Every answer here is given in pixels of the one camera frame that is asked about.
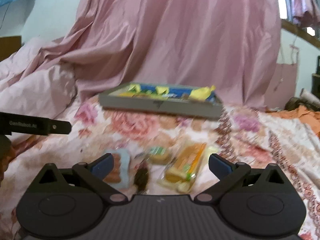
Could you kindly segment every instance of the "yellow snack package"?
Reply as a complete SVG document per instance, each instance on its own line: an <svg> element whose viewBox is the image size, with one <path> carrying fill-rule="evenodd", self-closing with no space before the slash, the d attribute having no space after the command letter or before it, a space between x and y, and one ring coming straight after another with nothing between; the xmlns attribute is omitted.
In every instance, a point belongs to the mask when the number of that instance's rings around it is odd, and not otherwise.
<svg viewBox="0 0 320 240"><path fill-rule="evenodd" d="M133 93L140 93L141 92L141 87L139 84L130 84L130 87L128 89L128 92L133 92Z"/></svg>
<svg viewBox="0 0 320 240"><path fill-rule="evenodd" d="M199 172L206 143L186 143L166 167L158 183L186 194L190 192Z"/></svg>
<svg viewBox="0 0 320 240"><path fill-rule="evenodd" d="M158 95L167 95L169 94L169 87L156 86L156 91Z"/></svg>
<svg viewBox="0 0 320 240"><path fill-rule="evenodd" d="M210 95L211 92L214 91L216 88L215 86L209 87L203 87L198 89L193 89L189 95L190 99L195 99L199 101L205 101Z"/></svg>
<svg viewBox="0 0 320 240"><path fill-rule="evenodd" d="M118 97L127 97L127 98L132 98L135 95L135 93L132 92L124 92L118 95Z"/></svg>

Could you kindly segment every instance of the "cardboard box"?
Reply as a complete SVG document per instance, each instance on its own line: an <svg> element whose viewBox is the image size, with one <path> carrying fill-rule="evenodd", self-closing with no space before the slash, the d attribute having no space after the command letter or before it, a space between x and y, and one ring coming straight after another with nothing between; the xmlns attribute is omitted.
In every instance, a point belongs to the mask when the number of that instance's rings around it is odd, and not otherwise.
<svg viewBox="0 0 320 240"><path fill-rule="evenodd" d="M0 37L0 62L21 48L21 36Z"/></svg>
<svg viewBox="0 0 320 240"><path fill-rule="evenodd" d="M146 84L140 85L166 86L179 89L197 89L199 87L190 87L170 84ZM129 98L119 97L118 94L125 92L130 87L130 83L122 84L113 89L106 90L99 94L99 103L103 108L151 112L163 114L175 114L182 116L201 117L212 120L218 120L222 113L222 101L216 96L214 103L198 102L182 99L168 98L167 100L154 100L149 98Z"/></svg>

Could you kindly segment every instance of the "plastic wrapper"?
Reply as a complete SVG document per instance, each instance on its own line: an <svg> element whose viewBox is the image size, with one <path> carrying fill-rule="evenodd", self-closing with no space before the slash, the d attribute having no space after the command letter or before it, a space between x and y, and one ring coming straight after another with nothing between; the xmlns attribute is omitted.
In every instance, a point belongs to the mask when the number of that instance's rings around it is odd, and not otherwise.
<svg viewBox="0 0 320 240"><path fill-rule="evenodd" d="M146 154L151 164L167 165L172 160L172 151L165 147L150 147Z"/></svg>
<svg viewBox="0 0 320 240"><path fill-rule="evenodd" d="M148 155L146 153L140 153L132 160L132 184L136 187L137 194L148 193L150 167L147 160Z"/></svg>
<svg viewBox="0 0 320 240"><path fill-rule="evenodd" d="M105 153L111 153L114 159L112 171L103 179L111 187L121 190L131 185L130 166L131 156L126 149L106 149Z"/></svg>
<svg viewBox="0 0 320 240"><path fill-rule="evenodd" d="M196 181L207 149L206 143L185 143L164 169L158 184L176 190L178 193L189 193Z"/></svg>

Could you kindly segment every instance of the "green label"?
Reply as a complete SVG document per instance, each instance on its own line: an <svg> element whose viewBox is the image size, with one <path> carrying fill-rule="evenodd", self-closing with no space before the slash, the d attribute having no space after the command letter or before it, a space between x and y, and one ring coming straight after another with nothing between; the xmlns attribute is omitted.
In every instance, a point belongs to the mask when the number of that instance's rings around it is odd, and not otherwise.
<svg viewBox="0 0 320 240"><path fill-rule="evenodd" d="M153 154L153 155L163 155L165 152L165 148L163 147L152 147L150 149L150 154Z"/></svg>

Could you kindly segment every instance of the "curtain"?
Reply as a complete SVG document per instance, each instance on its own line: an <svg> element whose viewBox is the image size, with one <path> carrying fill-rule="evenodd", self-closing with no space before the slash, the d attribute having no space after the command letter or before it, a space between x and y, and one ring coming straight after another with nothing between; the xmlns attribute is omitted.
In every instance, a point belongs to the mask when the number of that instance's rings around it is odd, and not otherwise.
<svg viewBox="0 0 320 240"><path fill-rule="evenodd" d="M320 26L320 9L317 0L292 0L293 22L302 28Z"/></svg>
<svg viewBox="0 0 320 240"><path fill-rule="evenodd" d="M264 105L280 47L277 0L81 0L76 17L59 43L24 61L20 79L68 62L82 100L135 81L214 84L225 103Z"/></svg>

